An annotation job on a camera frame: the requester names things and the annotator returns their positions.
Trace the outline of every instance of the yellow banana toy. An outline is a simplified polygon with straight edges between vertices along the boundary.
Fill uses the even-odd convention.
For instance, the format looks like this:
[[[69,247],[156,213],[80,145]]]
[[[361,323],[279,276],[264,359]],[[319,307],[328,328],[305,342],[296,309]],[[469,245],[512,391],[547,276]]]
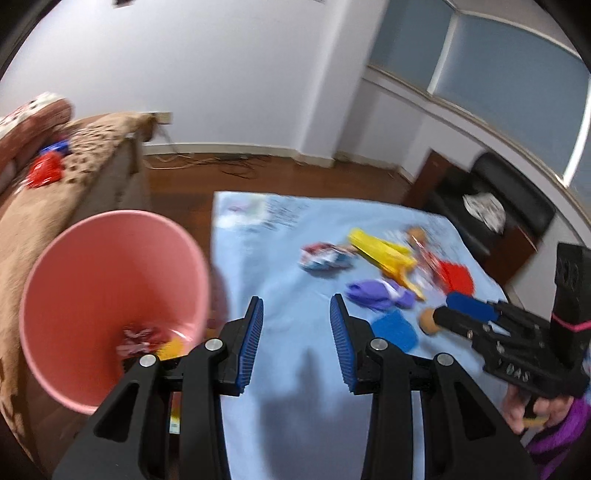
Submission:
[[[368,235],[360,228],[354,228],[349,232],[349,242],[375,261],[387,277],[412,291],[419,300],[425,300],[421,289],[407,278],[408,272],[417,264],[411,257],[408,247]]]

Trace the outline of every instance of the blue sponge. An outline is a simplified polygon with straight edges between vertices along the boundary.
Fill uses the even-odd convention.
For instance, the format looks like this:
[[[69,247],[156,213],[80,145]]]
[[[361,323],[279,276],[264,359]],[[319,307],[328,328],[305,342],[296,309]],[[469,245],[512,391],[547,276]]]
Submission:
[[[413,326],[404,319],[398,309],[373,322],[371,328],[376,337],[385,338],[404,353],[409,352],[418,344],[418,337]]]

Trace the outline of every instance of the yellow item in bucket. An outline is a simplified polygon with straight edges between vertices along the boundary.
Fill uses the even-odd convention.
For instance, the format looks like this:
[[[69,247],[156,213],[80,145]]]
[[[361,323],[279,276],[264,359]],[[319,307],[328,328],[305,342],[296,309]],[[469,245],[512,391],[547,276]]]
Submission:
[[[156,355],[160,358],[161,362],[170,360],[171,358],[177,358],[183,354],[183,343],[180,338],[175,337],[168,343],[165,343],[158,349]]]

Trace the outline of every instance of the wall outlet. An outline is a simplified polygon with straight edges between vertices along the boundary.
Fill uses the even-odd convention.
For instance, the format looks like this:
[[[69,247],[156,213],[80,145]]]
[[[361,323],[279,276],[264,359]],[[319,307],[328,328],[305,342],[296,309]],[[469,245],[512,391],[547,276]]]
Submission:
[[[156,117],[156,121],[160,125],[170,125],[173,122],[172,112],[150,112]]]

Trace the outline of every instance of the human hand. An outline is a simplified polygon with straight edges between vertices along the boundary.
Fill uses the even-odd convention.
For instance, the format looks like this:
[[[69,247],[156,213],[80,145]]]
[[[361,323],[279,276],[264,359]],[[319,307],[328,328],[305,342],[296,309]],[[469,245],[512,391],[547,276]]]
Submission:
[[[557,397],[554,400],[538,398],[534,404],[534,413],[541,417],[548,417],[543,428],[552,427],[566,418],[573,400],[573,397],[566,396]],[[520,434],[525,429],[523,415],[526,405],[527,399],[523,399],[523,396],[519,394],[519,388],[509,385],[501,404],[501,413],[514,433]]]

